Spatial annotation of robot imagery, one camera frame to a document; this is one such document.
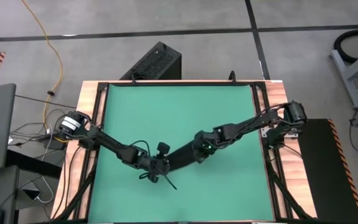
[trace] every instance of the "green mat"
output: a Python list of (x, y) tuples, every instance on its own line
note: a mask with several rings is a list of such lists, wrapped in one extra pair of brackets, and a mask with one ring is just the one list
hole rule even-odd
[[(154, 155), (160, 141), (173, 152), (200, 130), (254, 115), (249, 86), (111, 85), (104, 131), (124, 144), (146, 140)], [(101, 149), (89, 223), (273, 220), (257, 132), (169, 173), (178, 190), (163, 177), (156, 184), (139, 180), (142, 173)]]

